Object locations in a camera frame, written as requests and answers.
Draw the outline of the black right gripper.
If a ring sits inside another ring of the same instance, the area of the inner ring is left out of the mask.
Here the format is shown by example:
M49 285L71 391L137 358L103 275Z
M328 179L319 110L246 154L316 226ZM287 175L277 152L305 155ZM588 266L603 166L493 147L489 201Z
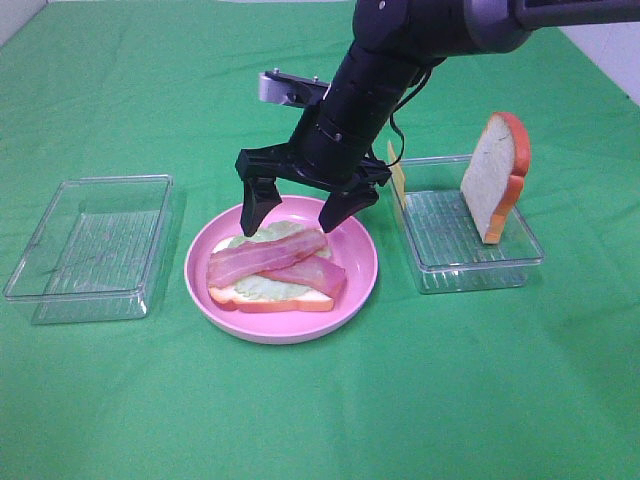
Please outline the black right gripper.
M244 235L253 236L282 203L277 178L336 192L329 195L318 217L325 233L374 205L376 189L359 186L383 186L391 171L370 154L371 145L370 138L349 133L319 107L308 107L288 142L241 150L235 167L244 186L240 218Z

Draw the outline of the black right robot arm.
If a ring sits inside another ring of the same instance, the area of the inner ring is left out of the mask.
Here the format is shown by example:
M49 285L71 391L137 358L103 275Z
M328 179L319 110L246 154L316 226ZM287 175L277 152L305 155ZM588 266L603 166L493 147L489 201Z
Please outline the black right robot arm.
M260 78L273 103L302 109L290 139L242 150L236 169L244 185L240 225L253 235L281 201L286 179L328 193L319 215L325 232L373 205L390 168L372 145L395 111L453 56L507 53L542 27L634 22L635 1L360 1L353 42L328 83L275 70Z

